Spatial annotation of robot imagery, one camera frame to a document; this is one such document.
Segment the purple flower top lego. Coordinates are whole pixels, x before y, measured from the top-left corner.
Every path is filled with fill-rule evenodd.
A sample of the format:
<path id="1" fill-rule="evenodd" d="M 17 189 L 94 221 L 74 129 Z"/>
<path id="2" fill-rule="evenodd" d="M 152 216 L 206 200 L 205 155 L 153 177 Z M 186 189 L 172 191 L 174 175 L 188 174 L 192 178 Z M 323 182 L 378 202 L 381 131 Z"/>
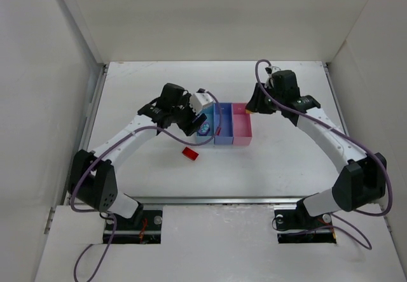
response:
<path id="1" fill-rule="evenodd" d="M 205 121 L 199 128 L 197 134 L 199 136 L 208 136 L 210 134 L 210 123 Z"/>

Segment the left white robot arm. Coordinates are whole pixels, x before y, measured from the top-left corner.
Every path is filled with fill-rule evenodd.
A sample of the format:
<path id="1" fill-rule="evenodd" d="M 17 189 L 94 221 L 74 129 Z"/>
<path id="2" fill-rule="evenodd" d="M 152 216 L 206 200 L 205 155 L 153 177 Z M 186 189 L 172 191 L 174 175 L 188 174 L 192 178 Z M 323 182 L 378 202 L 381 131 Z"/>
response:
<path id="1" fill-rule="evenodd" d="M 144 143 L 160 133 L 168 133 L 172 124 L 186 136 L 194 134 L 207 119 L 204 109 L 213 102 L 208 91 L 200 89 L 191 94 L 179 85 L 166 83 L 161 94 L 140 108 L 114 137 L 93 150 L 75 154 L 68 186 L 71 209 L 79 211 L 74 204 L 79 200 L 90 211 L 137 225 L 143 205 L 119 190 L 116 172 Z"/>

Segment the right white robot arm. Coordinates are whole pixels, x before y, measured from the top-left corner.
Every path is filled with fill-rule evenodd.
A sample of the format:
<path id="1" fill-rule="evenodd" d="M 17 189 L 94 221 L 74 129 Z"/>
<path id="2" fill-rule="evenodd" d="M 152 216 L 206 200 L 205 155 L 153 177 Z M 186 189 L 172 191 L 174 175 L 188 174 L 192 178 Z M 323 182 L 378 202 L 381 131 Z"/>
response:
<path id="1" fill-rule="evenodd" d="M 286 221 L 303 228 L 314 218 L 351 212 L 382 198 L 389 181 L 386 159 L 337 129 L 314 97 L 301 95 L 292 70 L 276 71 L 268 66 L 265 71 L 268 79 L 255 84 L 246 110 L 267 115 L 280 112 L 316 143 L 338 171 L 331 188 L 299 200 Z"/>

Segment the light blue container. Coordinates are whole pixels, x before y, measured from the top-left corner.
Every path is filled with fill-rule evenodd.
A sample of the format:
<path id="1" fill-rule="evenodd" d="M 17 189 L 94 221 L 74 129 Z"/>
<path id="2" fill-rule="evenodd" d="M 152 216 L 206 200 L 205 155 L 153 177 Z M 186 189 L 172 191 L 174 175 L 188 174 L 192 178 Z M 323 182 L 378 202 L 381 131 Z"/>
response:
<path id="1" fill-rule="evenodd" d="M 216 129 L 214 125 L 214 105 L 204 109 L 201 114 L 206 116 L 206 120 L 195 134 L 195 143 L 203 143 L 210 139 Z"/>

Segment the dark blue container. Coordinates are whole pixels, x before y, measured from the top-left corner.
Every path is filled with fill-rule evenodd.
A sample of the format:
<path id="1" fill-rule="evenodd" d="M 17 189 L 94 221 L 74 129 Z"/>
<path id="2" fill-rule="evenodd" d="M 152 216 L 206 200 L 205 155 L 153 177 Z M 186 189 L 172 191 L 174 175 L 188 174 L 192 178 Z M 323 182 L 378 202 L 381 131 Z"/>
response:
<path id="1" fill-rule="evenodd" d="M 214 128 L 221 126 L 220 133 L 214 139 L 215 145 L 232 145 L 233 144 L 233 120 L 232 120 L 232 103 L 221 102 L 221 109 L 217 104 L 214 105 Z"/>

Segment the pink container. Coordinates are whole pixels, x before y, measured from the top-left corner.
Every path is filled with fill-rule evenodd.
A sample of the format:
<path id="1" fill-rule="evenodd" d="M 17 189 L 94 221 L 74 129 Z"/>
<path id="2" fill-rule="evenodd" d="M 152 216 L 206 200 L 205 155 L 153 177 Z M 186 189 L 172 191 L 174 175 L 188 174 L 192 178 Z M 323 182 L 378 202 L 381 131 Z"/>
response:
<path id="1" fill-rule="evenodd" d="M 251 115 L 246 112 L 246 103 L 232 104 L 233 145 L 249 146 L 252 141 Z"/>

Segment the large red lego brick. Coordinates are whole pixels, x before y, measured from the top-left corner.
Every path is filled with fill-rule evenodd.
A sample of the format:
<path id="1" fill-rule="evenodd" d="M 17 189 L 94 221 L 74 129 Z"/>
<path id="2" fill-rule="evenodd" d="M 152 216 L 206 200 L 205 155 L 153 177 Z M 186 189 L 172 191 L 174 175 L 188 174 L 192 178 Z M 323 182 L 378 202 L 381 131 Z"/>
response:
<path id="1" fill-rule="evenodd" d="M 199 156 L 199 153 L 189 147 L 185 147 L 182 154 L 191 161 L 195 161 Z"/>

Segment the aluminium rail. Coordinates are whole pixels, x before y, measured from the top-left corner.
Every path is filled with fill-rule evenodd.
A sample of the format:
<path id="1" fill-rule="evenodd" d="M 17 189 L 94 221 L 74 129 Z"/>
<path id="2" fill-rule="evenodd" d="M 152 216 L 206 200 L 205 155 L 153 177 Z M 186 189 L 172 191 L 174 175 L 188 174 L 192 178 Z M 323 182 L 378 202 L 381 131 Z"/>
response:
<path id="1" fill-rule="evenodd" d="M 132 197 L 143 204 L 228 205 L 228 204 L 296 204 L 303 196 L 282 197 Z"/>

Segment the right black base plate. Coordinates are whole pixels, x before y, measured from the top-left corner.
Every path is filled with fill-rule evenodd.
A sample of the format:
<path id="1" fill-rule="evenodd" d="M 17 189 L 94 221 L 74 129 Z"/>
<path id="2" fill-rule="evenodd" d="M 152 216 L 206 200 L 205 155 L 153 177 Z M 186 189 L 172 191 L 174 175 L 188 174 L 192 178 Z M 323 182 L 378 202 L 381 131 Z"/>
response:
<path id="1" fill-rule="evenodd" d="M 336 244 L 332 217 L 309 216 L 297 209 L 275 209 L 272 221 L 279 244 Z"/>

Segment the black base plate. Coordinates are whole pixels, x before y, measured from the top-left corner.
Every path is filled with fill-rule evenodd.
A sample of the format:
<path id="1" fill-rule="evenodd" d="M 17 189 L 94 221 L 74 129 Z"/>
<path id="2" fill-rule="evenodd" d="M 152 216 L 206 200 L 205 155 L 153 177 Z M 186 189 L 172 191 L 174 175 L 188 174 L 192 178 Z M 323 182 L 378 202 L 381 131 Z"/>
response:
<path id="1" fill-rule="evenodd" d="M 162 239 L 163 209 L 147 207 L 137 225 L 116 215 L 116 231 L 113 232 L 112 219 L 105 220 L 102 242 L 107 244 L 111 235 L 111 244 L 160 244 Z"/>
<path id="2" fill-rule="evenodd" d="M 309 216 L 297 209 L 275 209 L 272 221 L 279 244 L 336 244 L 332 217 Z"/>

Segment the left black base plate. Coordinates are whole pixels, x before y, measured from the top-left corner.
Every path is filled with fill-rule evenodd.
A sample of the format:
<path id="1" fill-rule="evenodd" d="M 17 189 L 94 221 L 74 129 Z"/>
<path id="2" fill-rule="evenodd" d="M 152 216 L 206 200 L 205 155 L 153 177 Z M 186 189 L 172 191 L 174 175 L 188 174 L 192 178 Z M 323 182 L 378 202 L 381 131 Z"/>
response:
<path id="1" fill-rule="evenodd" d="M 113 232 L 112 219 L 105 220 L 102 242 L 107 244 L 111 235 L 111 244 L 160 244 L 162 239 L 163 209 L 147 207 L 137 225 L 116 215 L 116 231 Z"/>

